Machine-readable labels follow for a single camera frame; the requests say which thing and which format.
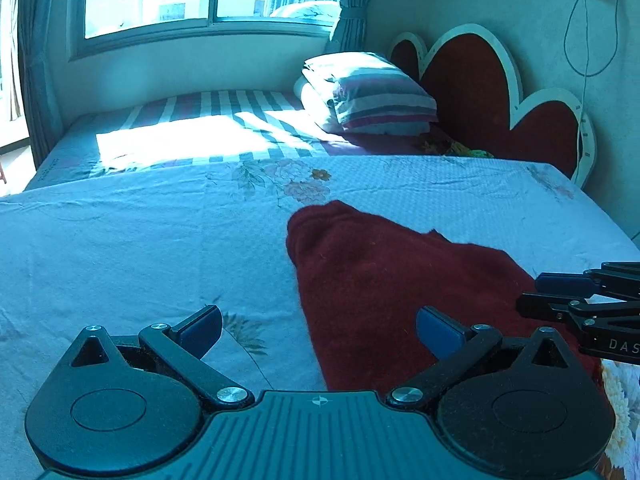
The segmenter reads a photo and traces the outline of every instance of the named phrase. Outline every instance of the red cloth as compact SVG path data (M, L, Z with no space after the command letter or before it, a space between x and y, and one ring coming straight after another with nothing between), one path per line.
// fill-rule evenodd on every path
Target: red cloth
M550 324L524 319L515 302L533 279L503 251L420 234L342 202L308 206L289 220L311 342L330 390L385 395L436 362L415 333L422 306L465 326L487 323L529 337ZM575 339L554 324L575 353ZM599 360L578 354L597 378Z

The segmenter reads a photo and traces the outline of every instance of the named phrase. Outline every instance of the metal screw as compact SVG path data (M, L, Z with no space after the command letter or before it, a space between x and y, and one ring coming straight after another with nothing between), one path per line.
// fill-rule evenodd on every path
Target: metal screw
M396 388L393 390L391 396L398 402L409 404L410 402L417 402L420 400L422 398L422 392L418 388L404 386L403 388Z
M245 400L249 394L247 393L247 390L245 390L244 388L238 388L237 386L230 386L228 388L222 388L221 390L218 390L218 392L216 393L216 396L222 401L222 402L240 402L241 400Z

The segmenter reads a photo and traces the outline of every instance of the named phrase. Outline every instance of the mattress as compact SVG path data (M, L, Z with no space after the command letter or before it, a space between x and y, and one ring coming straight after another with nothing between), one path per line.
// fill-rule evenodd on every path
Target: mattress
M136 334L215 301L225 331L204 362L256 396L272 388L325 390L285 240L292 213L330 200L419 232L436 229L453 242L504 250L532 276L640 260L629 238L559 171L515 161L242 160L114 174L3 198L3 477L41 472L24 413L88 324ZM605 374L607 392L626 399L612 374ZM640 407L633 405L638 412L630 418L630 402L612 404L626 410L623 424L638 420ZM612 462L630 456L634 432L625 426L617 433L607 450Z
M422 154L415 144L415 137L327 134L293 93L198 92L80 117L26 189L212 162Z

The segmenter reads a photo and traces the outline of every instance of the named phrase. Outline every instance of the striped mattress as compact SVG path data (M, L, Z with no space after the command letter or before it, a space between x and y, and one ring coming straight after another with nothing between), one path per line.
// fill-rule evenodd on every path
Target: striped mattress
M27 189L212 162L420 154L413 137L383 137L325 133L293 93L198 92L80 117Z

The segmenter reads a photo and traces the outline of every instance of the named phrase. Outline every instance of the wall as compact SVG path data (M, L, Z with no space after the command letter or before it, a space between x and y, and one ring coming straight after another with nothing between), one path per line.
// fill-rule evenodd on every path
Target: wall
M373 0L367 47L386 52L404 31L432 44L463 23L492 31L513 54L525 95L563 87L578 98L582 78L564 60L562 38L574 0ZM591 64L599 69L614 48L614 0L588 0ZM577 8L568 51L584 70L584 6ZM587 193L630 236L640 231L640 0L620 0L620 47L600 76L588 80L586 110L598 138L598 161Z
M290 91L323 38L229 35L140 44L69 62L67 0L54 0L47 55L65 127L80 115L189 92Z

